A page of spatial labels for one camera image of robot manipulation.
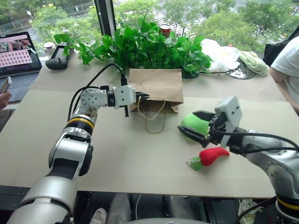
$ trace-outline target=laptop screen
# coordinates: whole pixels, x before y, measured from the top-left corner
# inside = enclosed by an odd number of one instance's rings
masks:
[[[28,32],[0,37],[0,76],[42,68]]]

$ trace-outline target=laptop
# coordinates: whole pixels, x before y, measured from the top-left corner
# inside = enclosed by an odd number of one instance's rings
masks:
[[[28,32],[0,36],[0,86],[11,77],[10,102],[24,98],[41,68]]]

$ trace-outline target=potted plant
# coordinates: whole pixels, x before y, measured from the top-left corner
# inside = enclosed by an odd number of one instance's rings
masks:
[[[79,51],[83,64],[97,58],[101,61],[113,58],[114,62],[124,70],[128,68],[144,69],[182,69],[183,77],[193,78],[200,71],[209,68],[211,58],[201,51],[203,36],[197,36],[191,41],[188,37],[170,37],[159,34],[160,28],[156,23],[145,21],[145,17],[138,19],[136,25],[122,25],[113,37],[103,35],[101,42],[84,44],[74,40],[68,34],[57,34],[57,43],[68,42],[64,53],[69,48]]]

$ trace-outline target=beige tabletop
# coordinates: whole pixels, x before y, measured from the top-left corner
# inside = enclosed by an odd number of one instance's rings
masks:
[[[87,66],[82,64],[77,55],[73,55],[66,70],[50,70],[43,66],[31,89],[76,91],[85,86],[108,62],[94,59],[91,66]],[[96,79],[94,85],[120,85],[120,73],[116,68],[110,67]],[[285,100],[271,76],[259,75],[250,80],[238,80],[224,74],[201,74],[194,79],[183,79],[183,94],[184,97],[237,96],[250,100]]]
[[[71,91],[30,90],[0,133],[0,184],[31,187],[48,171],[48,154],[65,126]],[[178,131],[182,118],[213,111],[217,98],[184,98],[179,114],[167,115],[160,134],[148,134],[137,112],[101,108],[93,132],[93,161],[78,189],[216,197],[271,197],[267,175],[245,158],[231,154],[194,171],[185,161],[201,146]],[[240,127],[281,135],[299,143],[299,119],[287,102],[240,100]],[[157,123],[161,125],[162,115]]]

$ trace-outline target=red can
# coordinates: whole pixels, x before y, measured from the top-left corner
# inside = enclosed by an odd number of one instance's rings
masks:
[[[164,35],[166,38],[169,37],[169,34],[170,34],[170,26],[167,25],[167,24],[162,24],[160,26],[160,30],[162,32],[162,35]]]

